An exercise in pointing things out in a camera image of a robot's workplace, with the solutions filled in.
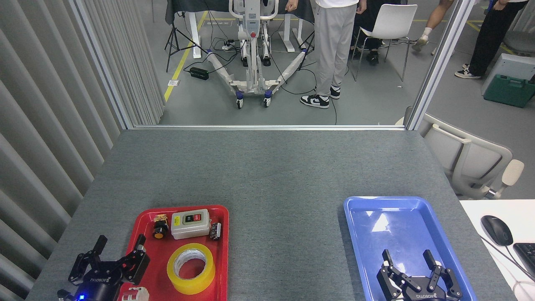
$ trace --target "white chair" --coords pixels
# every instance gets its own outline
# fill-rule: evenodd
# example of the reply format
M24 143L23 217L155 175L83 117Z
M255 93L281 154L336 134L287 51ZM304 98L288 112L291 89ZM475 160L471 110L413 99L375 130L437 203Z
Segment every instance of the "white chair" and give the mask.
M407 66L407 57L409 56L409 38L406 37L409 33L410 26L412 24L412 20L414 19L414 14L416 13L416 9L418 8L418 5L412 4L412 5L395 5L395 4L383 4L381 6L381 9L379 10L379 14L377 15L377 19L375 21L375 25L373 27L373 31L367 31L366 29L361 27L361 30L358 32L358 37L361 34L361 31L366 34L366 39L364 39L364 44L362 45L362 49L365 49L366 41L368 38L375 37L377 39L383 39L383 40L390 40L388 43L388 49L390 49L390 45L392 44L392 39L407 39L407 52L405 54L405 64L403 65L403 75L401 76L401 81L405 78L405 68ZM355 50L353 50L352 58L355 56ZM364 55L364 51L361 51L361 58L358 60L358 67L357 71L353 73L353 69L351 69L351 74L353 75L353 79L357 81L357 75L358 71L361 67L362 62L362 56ZM388 50L386 50L385 55L385 62L386 62L386 56L388 55Z
M507 147L467 133L429 114L424 115L418 132L437 156L459 196L499 199L505 188L513 186L524 170L524 163L513 159ZM500 186L493 189L493 182L502 172Z

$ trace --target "black pants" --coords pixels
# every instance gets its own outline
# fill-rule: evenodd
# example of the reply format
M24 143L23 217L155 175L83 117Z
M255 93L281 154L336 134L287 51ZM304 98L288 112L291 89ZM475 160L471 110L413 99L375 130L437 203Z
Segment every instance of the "black pants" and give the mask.
M501 11L491 10L488 12L477 36L476 46L470 61L470 73L475 76L485 74L516 14L526 3L528 2L509 2Z
M353 26L353 37L351 39L351 46L355 45L355 40L357 39L358 32L360 27L366 29L367 31L372 31L375 26L375 21L377 20L377 15L383 4L401 4L401 0L370 0L367 3L367 8L362 14L355 14L355 25ZM364 39L366 39L366 34L361 32L358 36L358 44L364 44ZM378 49L381 46L381 40L375 38L369 38L366 41L367 49Z

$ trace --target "push button switch box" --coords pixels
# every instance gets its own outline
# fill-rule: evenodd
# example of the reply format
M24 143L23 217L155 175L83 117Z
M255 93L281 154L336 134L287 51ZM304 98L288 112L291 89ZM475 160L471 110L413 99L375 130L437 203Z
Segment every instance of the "push button switch box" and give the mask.
M203 236L210 233L210 216L207 209L173 213L170 224L174 239Z

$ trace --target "leg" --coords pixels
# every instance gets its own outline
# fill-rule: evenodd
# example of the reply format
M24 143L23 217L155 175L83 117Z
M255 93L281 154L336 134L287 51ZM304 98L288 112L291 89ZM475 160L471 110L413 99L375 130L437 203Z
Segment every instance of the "leg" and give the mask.
M438 6L435 7L435 9L429 15L429 19L427 20L427 24L425 25L422 36L418 39L416 44L412 46L414 50L422 51L422 47L424 47L429 41L429 34L442 22L446 12L452 6L453 1L454 0L440 0Z
M349 13L346 14L345 23L340 32L340 41L336 49L336 56L334 59L334 74L331 85L340 87L343 77L346 73L347 58L349 55L349 44L351 43L351 36L353 35L353 23L355 21L354 14L356 5L345 7Z
M476 46L474 47L472 60L470 61L469 72L474 76L485 74L492 59L498 52L500 44L515 19L519 10L527 2L510 2L501 11L491 10L488 12L481 30L477 36Z
M440 0L437 7L435 7L435 9L429 15L429 19L427 20L425 27L429 27L431 29L437 27L444 19L446 12L449 10L452 4L453 0Z
M345 11L349 9L354 10L351 13L351 23L353 22L353 15L356 11L356 6L341 7L325 9L321 6L317 7L315 15L316 22L314 24L314 31L316 33L314 40L316 43L315 50L318 51L318 83L316 87L316 94L329 95L331 82L335 72L335 61L337 49L341 40L342 29L346 20L340 19ZM347 49L345 49L345 64L347 63L347 56L349 55L349 41L351 39L351 30L353 28L346 28L347 31Z

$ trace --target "tape roll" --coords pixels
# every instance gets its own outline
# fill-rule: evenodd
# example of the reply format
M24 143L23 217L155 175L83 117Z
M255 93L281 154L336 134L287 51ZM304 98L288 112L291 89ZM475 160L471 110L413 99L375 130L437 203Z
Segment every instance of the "tape roll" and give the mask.
M200 274L191 279L180 278L180 268L192 259L204 261L204 269ZM169 257L167 262L167 275L174 288L185 295L194 295L205 290L216 275L216 267L213 263L212 252L208 247L198 243L183 245Z

